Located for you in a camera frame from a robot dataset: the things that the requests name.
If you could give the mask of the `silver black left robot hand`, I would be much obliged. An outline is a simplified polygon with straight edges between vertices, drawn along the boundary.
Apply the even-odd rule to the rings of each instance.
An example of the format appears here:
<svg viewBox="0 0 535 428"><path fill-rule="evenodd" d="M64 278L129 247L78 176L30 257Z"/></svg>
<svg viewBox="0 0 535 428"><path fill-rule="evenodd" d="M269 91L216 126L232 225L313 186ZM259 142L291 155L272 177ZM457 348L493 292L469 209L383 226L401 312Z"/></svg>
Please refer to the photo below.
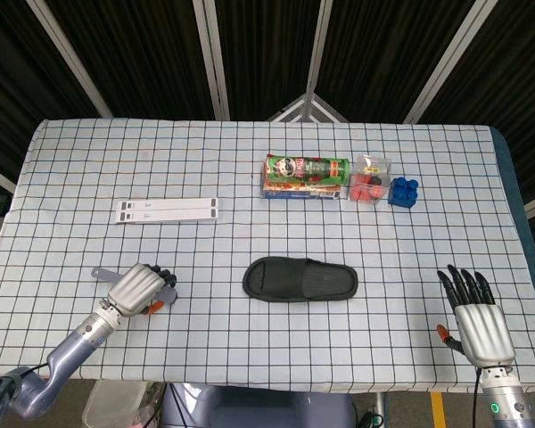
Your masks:
<svg viewBox="0 0 535 428"><path fill-rule="evenodd" d="M123 317L151 315L177 299L177 276L158 265L137 263L124 275L104 274L111 283L106 300Z"/></svg>

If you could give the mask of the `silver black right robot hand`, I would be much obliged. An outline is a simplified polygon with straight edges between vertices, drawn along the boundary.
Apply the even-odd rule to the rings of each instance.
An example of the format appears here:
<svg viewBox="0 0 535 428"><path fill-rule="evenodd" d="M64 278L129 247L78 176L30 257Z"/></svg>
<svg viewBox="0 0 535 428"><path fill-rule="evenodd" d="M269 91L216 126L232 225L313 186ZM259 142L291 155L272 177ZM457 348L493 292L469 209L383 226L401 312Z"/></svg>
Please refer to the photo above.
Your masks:
<svg viewBox="0 0 535 428"><path fill-rule="evenodd" d="M456 339L444 325L438 325L441 341L478 369L510 365L515 359L513 340L485 276L452 265L446 271L439 270L437 276L459 332Z"/></svg>

